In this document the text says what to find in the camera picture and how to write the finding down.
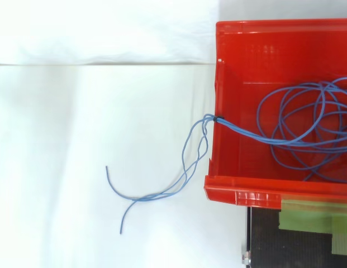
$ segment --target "red storage box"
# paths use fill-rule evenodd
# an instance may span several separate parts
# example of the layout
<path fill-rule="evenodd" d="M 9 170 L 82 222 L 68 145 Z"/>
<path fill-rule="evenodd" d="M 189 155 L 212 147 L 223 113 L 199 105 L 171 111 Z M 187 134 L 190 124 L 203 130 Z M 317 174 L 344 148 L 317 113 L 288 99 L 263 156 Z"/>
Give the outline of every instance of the red storage box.
<path fill-rule="evenodd" d="M 258 104 L 269 92 L 347 76 L 347 19 L 219 22 L 216 41 L 215 115 L 255 133 Z M 272 97 L 262 107 L 267 134 L 277 124 L 281 97 Z M 301 115 L 290 124 L 306 130 L 311 120 L 310 114 Z M 291 155 L 280 158 L 299 166 Z M 347 180 L 347 154 L 323 168 L 326 175 Z M 308 172 L 280 166 L 269 145 L 215 123 L 205 180 L 210 200 L 275 209 L 281 208 L 283 198 L 347 203 L 347 184 L 317 177 L 302 181 Z"/>

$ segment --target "metal screw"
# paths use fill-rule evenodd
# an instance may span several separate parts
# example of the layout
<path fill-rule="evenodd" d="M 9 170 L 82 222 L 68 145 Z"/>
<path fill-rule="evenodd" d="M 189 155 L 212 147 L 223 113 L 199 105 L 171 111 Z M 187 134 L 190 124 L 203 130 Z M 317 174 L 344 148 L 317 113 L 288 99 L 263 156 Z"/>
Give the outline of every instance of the metal screw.
<path fill-rule="evenodd" d="M 250 251 L 245 251 L 241 259 L 242 259 L 241 262 L 244 265 L 250 265 Z"/>

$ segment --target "blue wire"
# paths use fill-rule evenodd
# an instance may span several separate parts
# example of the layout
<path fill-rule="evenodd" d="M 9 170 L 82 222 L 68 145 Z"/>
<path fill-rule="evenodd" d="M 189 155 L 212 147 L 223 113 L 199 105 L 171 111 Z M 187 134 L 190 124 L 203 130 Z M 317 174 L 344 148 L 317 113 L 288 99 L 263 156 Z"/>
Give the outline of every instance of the blue wire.
<path fill-rule="evenodd" d="M 127 215 L 127 212 L 131 209 L 131 207 L 136 204 L 137 202 L 150 202 L 155 201 L 167 197 L 171 197 L 172 195 L 175 195 L 179 193 L 190 181 L 194 173 L 196 172 L 197 164 L 208 152 L 208 139 L 207 139 L 207 124 L 211 121 L 215 121 L 223 126 L 228 127 L 229 129 L 242 134 L 246 137 L 250 137 L 254 140 L 257 140 L 259 142 L 265 143 L 267 145 L 270 145 L 270 151 L 272 152 L 272 156 L 274 157 L 275 161 L 284 166 L 285 168 L 293 169 L 293 170 L 302 170 L 302 171 L 310 171 L 310 173 L 304 178 L 304 181 L 311 178 L 313 175 L 319 176 L 322 179 L 338 182 L 338 183 L 347 183 L 345 180 L 339 180 L 335 178 L 330 178 L 328 176 L 325 176 L 319 172 L 319 169 L 326 165 L 327 163 L 332 162 L 333 160 L 337 159 L 341 154 L 347 152 L 347 145 L 338 146 L 340 142 L 347 141 L 347 125 L 343 125 L 343 116 L 347 115 L 347 110 L 342 110 L 342 108 L 347 109 L 347 104 L 340 103 L 338 98 L 336 97 L 336 93 L 344 94 L 347 96 L 347 89 L 341 89 L 336 84 L 340 81 L 347 80 L 347 77 L 336 79 L 332 82 L 326 82 L 321 81 L 319 83 L 303 83 L 297 86 L 293 87 L 285 87 L 280 88 L 275 91 L 270 92 L 268 95 L 266 95 L 261 102 L 258 105 L 258 109 L 256 112 L 256 125 L 258 127 L 258 130 L 260 134 L 253 133 L 251 131 L 242 129 L 235 124 L 221 118 L 221 117 L 215 117 L 212 114 L 206 114 L 201 120 L 198 120 L 189 131 L 188 137 L 184 143 L 182 155 L 181 155 L 181 161 L 183 166 L 183 174 L 172 184 L 171 186 L 168 186 L 165 190 L 148 194 L 143 197 L 128 197 L 126 195 L 121 194 L 111 183 L 108 167 L 106 166 L 106 175 L 107 180 L 112 188 L 112 190 L 119 195 L 122 198 L 125 198 L 127 200 L 131 200 L 132 203 L 130 206 L 125 210 L 125 213 L 122 216 L 121 219 L 121 226 L 120 226 L 120 234 L 122 234 L 123 229 L 123 223 L 125 220 L 125 217 Z M 263 104 L 265 101 L 270 98 L 271 96 L 279 93 L 279 92 L 285 92 L 281 102 L 280 102 L 280 110 L 279 110 L 279 116 L 278 116 L 278 123 L 273 130 L 273 133 L 271 137 L 269 138 L 267 134 L 263 131 L 261 124 L 260 124 L 260 111 L 262 109 Z M 315 102 L 309 103 L 307 105 L 301 106 L 293 111 L 288 112 L 284 115 L 284 110 L 288 106 L 288 104 L 297 98 L 298 96 L 304 95 L 309 92 L 319 92 L 319 95 Z M 329 95 L 333 100 L 326 100 L 326 95 Z M 337 111 L 332 112 L 325 112 L 326 106 L 336 106 Z M 296 112 L 302 111 L 304 109 L 307 109 L 309 107 L 313 107 L 313 124 L 309 127 L 307 131 L 305 131 L 301 135 L 296 135 L 286 124 L 286 119 L 290 117 L 291 115 L 295 114 Z M 339 118 L 339 126 L 338 130 L 329 130 L 325 127 L 322 127 L 320 125 L 321 120 L 328 116 L 335 116 L 337 115 Z M 184 153 L 186 151 L 187 144 L 191 138 L 192 132 L 198 125 L 201 125 L 202 128 L 202 137 L 198 144 L 198 150 L 197 150 L 197 158 L 196 160 L 191 163 L 191 165 L 186 168 L 186 164 L 184 162 Z M 306 138 L 309 134 L 312 132 L 316 133 L 316 136 L 318 138 L 317 142 L 307 142 L 303 139 Z M 321 136 L 320 131 L 327 132 L 330 134 L 336 135 L 334 139 L 332 140 L 324 140 Z M 280 132 L 282 135 L 282 139 L 275 138 L 276 134 Z M 292 136 L 291 140 L 287 140 L 286 132 L 289 133 Z M 201 146 L 204 144 L 204 152 L 201 155 L 200 150 Z M 292 156 L 302 165 L 299 167 L 296 166 L 289 166 L 284 163 L 282 163 L 279 158 L 277 158 L 275 154 L 275 147 L 279 149 L 283 149 L 286 151 L 289 151 Z M 324 159 L 315 165 L 307 165 L 304 161 L 301 160 L 300 157 L 296 155 L 296 152 L 304 152 L 304 153 L 315 153 L 315 154 L 325 154 L 326 156 Z"/>

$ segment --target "white backdrop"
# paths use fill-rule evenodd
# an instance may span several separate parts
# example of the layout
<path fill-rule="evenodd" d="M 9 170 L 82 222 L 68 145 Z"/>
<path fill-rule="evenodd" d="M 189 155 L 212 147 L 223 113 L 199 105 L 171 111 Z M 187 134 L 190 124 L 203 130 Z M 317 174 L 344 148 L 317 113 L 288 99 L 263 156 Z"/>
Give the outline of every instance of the white backdrop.
<path fill-rule="evenodd" d="M 207 200 L 208 155 L 177 195 L 214 112 L 214 65 L 0 66 L 0 268 L 242 267 L 245 208 Z M 212 124 L 208 125 L 212 145 Z M 199 131 L 188 146 L 196 157 Z"/>
<path fill-rule="evenodd" d="M 214 63 L 219 20 L 347 17 L 347 0 L 7 0 L 0 64 Z"/>

